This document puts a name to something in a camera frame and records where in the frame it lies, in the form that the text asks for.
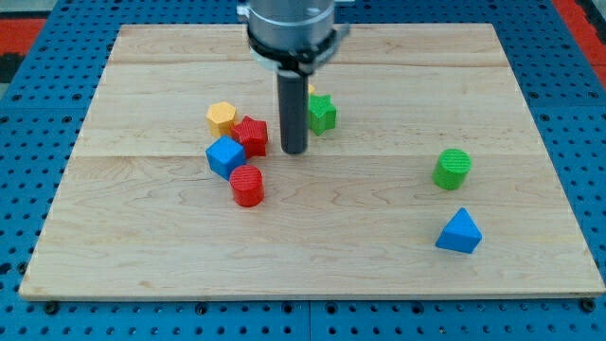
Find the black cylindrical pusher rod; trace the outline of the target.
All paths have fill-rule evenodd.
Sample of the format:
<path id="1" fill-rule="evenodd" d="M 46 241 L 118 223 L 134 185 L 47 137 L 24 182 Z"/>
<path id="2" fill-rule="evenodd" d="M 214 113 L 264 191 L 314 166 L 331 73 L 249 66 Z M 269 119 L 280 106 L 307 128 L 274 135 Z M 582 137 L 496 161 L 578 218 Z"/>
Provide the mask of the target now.
<path id="1" fill-rule="evenodd" d="M 308 146 L 308 78 L 276 76 L 281 149 L 302 154 Z"/>

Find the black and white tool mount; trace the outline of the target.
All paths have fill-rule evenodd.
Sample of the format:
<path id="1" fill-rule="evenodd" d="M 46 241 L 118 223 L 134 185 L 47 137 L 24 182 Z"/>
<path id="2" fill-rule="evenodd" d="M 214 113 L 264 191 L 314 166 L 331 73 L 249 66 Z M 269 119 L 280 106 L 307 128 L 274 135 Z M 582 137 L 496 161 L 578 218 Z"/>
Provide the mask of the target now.
<path id="1" fill-rule="evenodd" d="M 319 44 L 291 50 L 266 45 L 250 30 L 247 34 L 250 53 L 263 68 L 279 76 L 310 76 L 337 54 L 350 29 L 350 24 L 340 25 L 332 28 L 328 37 Z"/>

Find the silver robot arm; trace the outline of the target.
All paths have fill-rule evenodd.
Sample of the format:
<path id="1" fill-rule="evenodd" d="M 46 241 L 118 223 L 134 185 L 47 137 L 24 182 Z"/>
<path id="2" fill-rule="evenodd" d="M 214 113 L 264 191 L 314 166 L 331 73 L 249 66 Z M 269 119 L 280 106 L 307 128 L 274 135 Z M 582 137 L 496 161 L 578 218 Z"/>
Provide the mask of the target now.
<path id="1" fill-rule="evenodd" d="M 335 56 L 348 24 L 335 23 L 333 0 L 246 0 L 237 14 L 246 24 L 250 52 L 276 74 L 281 149 L 308 146 L 309 77 Z"/>

